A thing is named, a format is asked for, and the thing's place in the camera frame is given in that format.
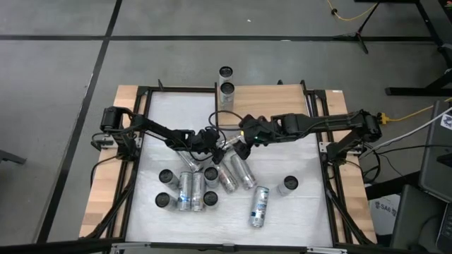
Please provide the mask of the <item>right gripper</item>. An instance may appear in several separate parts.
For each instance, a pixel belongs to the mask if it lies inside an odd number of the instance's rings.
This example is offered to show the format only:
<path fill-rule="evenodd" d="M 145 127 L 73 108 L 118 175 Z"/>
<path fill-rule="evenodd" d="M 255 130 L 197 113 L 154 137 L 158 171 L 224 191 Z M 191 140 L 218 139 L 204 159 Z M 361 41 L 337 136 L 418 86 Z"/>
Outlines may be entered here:
<path fill-rule="evenodd" d="M 241 159 L 249 157 L 252 145 L 269 145 L 283 140 L 282 128 L 275 116 L 268 120 L 264 116 L 256 119 L 247 114 L 239 122 L 239 129 L 243 131 L 245 143 L 237 141 L 234 144 L 234 151 Z"/>

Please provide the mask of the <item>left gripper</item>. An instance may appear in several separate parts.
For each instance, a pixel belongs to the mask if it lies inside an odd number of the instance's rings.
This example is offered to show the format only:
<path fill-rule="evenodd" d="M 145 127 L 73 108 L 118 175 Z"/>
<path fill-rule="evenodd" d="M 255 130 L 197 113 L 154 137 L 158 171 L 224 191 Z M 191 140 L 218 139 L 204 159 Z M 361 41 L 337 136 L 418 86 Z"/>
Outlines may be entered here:
<path fill-rule="evenodd" d="M 219 164 L 225 156 L 225 151 L 221 148 L 214 148 L 212 142 L 217 143 L 221 140 L 221 134 L 214 128 L 201 129 L 192 138 L 192 151 L 193 152 L 211 152 L 212 162 Z"/>

